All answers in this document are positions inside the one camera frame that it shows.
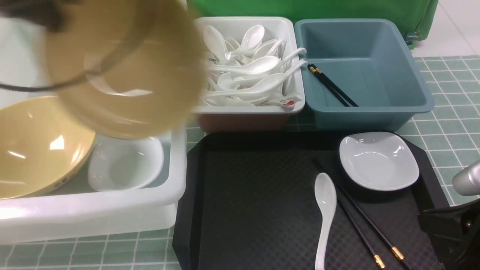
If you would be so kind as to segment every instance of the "small white plate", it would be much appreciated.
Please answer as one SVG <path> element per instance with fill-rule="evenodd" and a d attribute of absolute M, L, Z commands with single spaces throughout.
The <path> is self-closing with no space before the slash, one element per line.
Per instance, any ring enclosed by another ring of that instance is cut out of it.
<path fill-rule="evenodd" d="M 419 177 L 419 168 L 402 138 L 388 132 L 359 133 L 340 143 L 342 166 L 357 184 L 377 191 L 406 188 Z"/>

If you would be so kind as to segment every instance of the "blurry yellow bowl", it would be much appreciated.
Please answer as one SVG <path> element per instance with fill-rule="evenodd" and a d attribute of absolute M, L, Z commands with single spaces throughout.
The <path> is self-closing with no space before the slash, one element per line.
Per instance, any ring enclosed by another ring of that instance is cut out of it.
<path fill-rule="evenodd" d="M 95 132 L 57 97 L 0 109 L 0 199 L 38 196 L 69 181 L 93 148 Z"/>

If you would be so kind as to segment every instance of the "black tray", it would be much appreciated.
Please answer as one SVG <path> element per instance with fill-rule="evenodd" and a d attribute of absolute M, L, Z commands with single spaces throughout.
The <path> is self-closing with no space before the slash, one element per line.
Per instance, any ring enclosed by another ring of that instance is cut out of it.
<path fill-rule="evenodd" d="M 318 157 L 415 269 L 440 269 L 419 210 L 448 207 L 426 153 L 407 141 L 419 180 L 397 192 L 364 189 L 346 176 L 338 145 L 352 133 L 214 134 L 188 154 L 187 187 L 179 201 L 173 248 L 183 270 L 314 269 L 322 224 L 313 192 Z M 369 226 L 357 222 L 387 269 L 402 267 Z M 337 207 L 326 269 L 378 269 Z"/>

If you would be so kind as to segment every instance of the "teal plastic container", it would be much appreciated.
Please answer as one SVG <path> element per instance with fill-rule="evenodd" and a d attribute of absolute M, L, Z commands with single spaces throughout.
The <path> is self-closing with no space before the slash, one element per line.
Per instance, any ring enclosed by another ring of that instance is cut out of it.
<path fill-rule="evenodd" d="M 344 107 L 306 67 L 307 105 L 319 130 L 397 131 L 434 101 L 397 27 L 383 19 L 311 19 L 295 24 L 300 58 L 315 64 L 359 107 Z"/>

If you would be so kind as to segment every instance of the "black chopsticks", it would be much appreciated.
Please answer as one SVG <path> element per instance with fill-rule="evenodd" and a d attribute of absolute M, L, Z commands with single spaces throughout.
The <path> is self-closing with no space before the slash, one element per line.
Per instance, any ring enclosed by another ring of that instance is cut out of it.
<path fill-rule="evenodd" d="M 318 171 L 320 172 L 325 172 L 323 169 L 321 163 L 318 161 L 317 158 L 312 158 L 313 164 L 316 166 Z M 342 192 L 342 194 L 350 201 L 350 203 L 354 206 L 354 208 L 357 210 L 357 212 L 365 219 L 365 221 L 370 225 L 370 227 L 377 233 L 377 235 L 380 237 L 380 239 L 383 240 L 383 242 L 390 248 L 390 251 L 395 255 L 397 260 L 402 264 L 402 266 L 407 269 L 407 270 L 413 270 L 413 267 L 411 267 L 404 259 L 405 256 L 398 250 L 396 246 L 393 245 L 393 243 L 383 234 L 383 232 L 378 228 L 378 226 L 368 217 L 368 215 L 362 210 L 362 208 L 353 200 L 353 198 L 345 191 L 345 189 L 342 188 L 341 185 L 335 183 L 335 186 Z M 357 234 L 359 234 L 360 238 L 364 238 L 364 234 L 360 231 L 360 228 L 356 225 L 356 221 L 352 220 L 351 214 L 348 212 L 347 208 L 343 204 L 342 201 L 338 200 L 340 207 L 345 211 L 345 213 L 348 216 L 348 219 L 350 222 L 354 225 L 355 230 L 357 231 Z M 365 239 L 363 239 L 363 242 L 367 247 L 369 248 L 370 252 L 372 252 L 372 255 L 374 255 L 374 251 L 370 248 L 370 246 L 365 242 Z"/>
<path fill-rule="evenodd" d="M 360 230 L 360 227 L 359 225 L 357 224 L 357 222 L 355 221 L 355 219 L 353 218 L 352 214 L 350 213 L 350 211 L 348 210 L 347 207 L 345 207 L 345 204 L 342 202 L 342 200 L 340 198 L 337 198 L 337 202 L 338 202 L 338 205 L 342 208 L 342 210 L 345 212 L 345 214 L 347 215 L 348 217 L 348 220 L 350 221 L 350 223 L 352 223 L 353 225 L 353 228 L 355 228 L 355 231 L 357 231 L 357 234 L 359 235 L 360 239 L 362 239 L 362 242 L 365 244 L 365 246 L 367 247 L 367 249 L 370 251 L 371 255 L 373 256 L 373 259 L 375 260 L 375 263 L 377 264 L 378 268 L 380 269 L 385 269 L 385 264 L 384 262 L 382 261 L 382 259 L 380 258 L 380 256 L 378 255 L 378 253 L 375 252 L 375 250 L 373 249 L 373 246 L 370 244 L 370 242 L 368 242 L 367 240 L 367 237 L 363 234 L 363 232 Z"/>
<path fill-rule="evenodd" d="M 334 82 L 332 82 L 319 68 L 314 64 L 307 65 L 308 70 L 340 101 L 343 106 L 350 107 L 350 104 L 353 107 L 358 107 L 358 105 L 349 97 L 345 92 L 343 92 Z"/>

